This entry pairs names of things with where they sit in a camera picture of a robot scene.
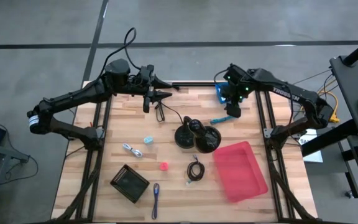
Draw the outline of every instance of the table leg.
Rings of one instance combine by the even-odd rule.
[[[346,121],[338,127],[328,131],[317,138],[302,145],[302,156],[308,156],[320,149],[334,144],[350,135],[357,135],[358,130],[353,119]]]

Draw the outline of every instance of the white paper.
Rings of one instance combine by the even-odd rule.
[[[315,129],[307,129],[306,131],[307,133],[299,138],[299,144],[301,145],[317,137],[317,132]],[[313,154],[305,156],[303,160],[305,162],[323,162],[323,157],[321,156],[321,151],[317,151]]]

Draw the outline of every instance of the gray concrete floor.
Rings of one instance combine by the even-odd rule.
[[[0,0],[0,44],[72,44],[92,42],[102,0]],[[358,40],[355,0],[110,0],[99,42],[122,42],[137,28],[136,42]],[[328,69],[329,59],[348,54],[355,45],[304,47],[193,47],[130,49],[138,65],[155,65],[164,80],[210,80],[236,63],[263,67],[293,83]],[[91,79],[113,49],[98,49]],[[36,177],[4,185],[0,223],[48,220],[57,191],[67,141],[55,134],[28,130],[26,112],[42,99],[80,87],[89,49],[0,50],[0,123],[16,148],[39,163]],[[121,52],[115,58],[125,58]],[[328,74],[300,83],[317,90]],[[339,89],[337,115],[350,118]],[[72,122],[70,112],[57,118]],[[353,164],[358,181],[358,170]],[[30,175],[34,165],[17,169]],[[344,174],[309,176],[319,217],[358,223],[358,199],[348,200]]]

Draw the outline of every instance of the black mesh basket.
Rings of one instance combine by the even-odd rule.
[[[150,183],[125,164],[110,184],[132,203],[136,203]]]

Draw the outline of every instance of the round black base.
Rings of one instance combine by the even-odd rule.
[[[221,133],[214,127],[205,126],[206,135],[195,139],[197,149],[201,153],[210,153],[217,149],[222,141]]]
[[[194,147],[194,134],[188,129],[187,126],[180,126],[175,131],[175,142],[179,147],[189,149]]]

